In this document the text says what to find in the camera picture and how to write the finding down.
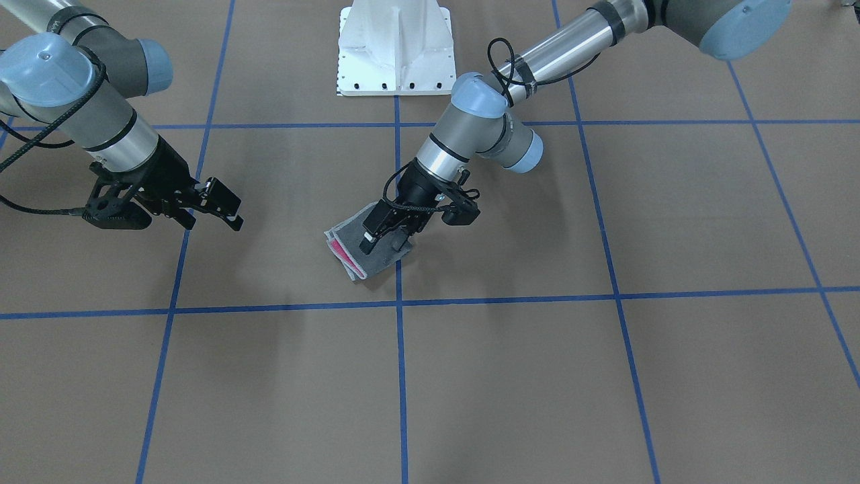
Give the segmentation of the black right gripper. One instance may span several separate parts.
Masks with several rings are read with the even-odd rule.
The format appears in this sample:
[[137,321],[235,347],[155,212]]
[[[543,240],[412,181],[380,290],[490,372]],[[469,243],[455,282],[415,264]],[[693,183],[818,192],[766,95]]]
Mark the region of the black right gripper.
[[200,182],[191,176],[187,162],[162,137],[147,162],[150,171],[134,199],[151,214],[172,218],[190,231],[196,224],[190,208],[217,216],[234,232],[240,231],[245,222],[239,215],[241,199],[217,177],[208,178],[202,192],[197,190]]

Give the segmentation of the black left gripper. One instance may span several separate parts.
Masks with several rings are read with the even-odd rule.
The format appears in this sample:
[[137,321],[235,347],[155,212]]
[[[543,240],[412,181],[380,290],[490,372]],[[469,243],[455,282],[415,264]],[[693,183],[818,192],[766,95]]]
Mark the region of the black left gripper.
[[392,248],[396,253],[411,251],[411,235],[420,233],[432,218],[433,210],[438,206],[437,196],[443,193],[442,187],[451,187],[451,181],[443,180],[433,175],[420,161],[413,160],[402,170],[400,180],[396,185],[397,194],[393,204],[400,206],[418,206],[418,211],[393,208],[390,203],[381,199],[372,206],[362,226],[365,235],[359,244],[360,251],[369,255],[374,250],[379,239],[386,233],[392,232]]

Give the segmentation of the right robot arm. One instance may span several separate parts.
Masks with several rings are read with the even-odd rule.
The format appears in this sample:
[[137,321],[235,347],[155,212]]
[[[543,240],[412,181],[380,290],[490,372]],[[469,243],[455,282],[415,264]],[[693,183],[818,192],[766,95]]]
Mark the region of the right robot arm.
[[86,205],[52,209],[98,229],[142,230],[154,216],[192,229],[193,210],[240,230],[241,200],[221,181],[198,181],[183,157],[130,104],[165,91],[174,70],[154,40],[129,39],[77,1],[3,1],[34,33],[2,52],[2,114],[43,123],[2,162],[7,169],[55,130],[92,156]]

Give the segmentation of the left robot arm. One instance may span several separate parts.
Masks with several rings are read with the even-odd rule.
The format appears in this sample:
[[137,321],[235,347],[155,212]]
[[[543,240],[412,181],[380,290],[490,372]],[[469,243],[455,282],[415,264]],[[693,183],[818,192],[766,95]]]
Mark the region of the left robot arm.
[[533,169],[543,143],[512,107],[547,85],[570,79],[629,36],[661,26],[720,61],[742,58],[770,40],[789,15],[789,1],[599,1],[489,73],[455,80],[449,105],[417,156],[393,175],[396,195],[381,196],[334,234],[341,248],[400,257],[434,214],[450,226],[479,215],[477,190],[465,190],[468,163],[483,157],[508,171]]

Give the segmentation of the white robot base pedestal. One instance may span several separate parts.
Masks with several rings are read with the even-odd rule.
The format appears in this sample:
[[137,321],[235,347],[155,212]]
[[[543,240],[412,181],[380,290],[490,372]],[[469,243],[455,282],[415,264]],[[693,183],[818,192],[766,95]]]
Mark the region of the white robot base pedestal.
[[354,1],[339,19],[338,95],[452,91],[457,73],[448,8],[436,1]]

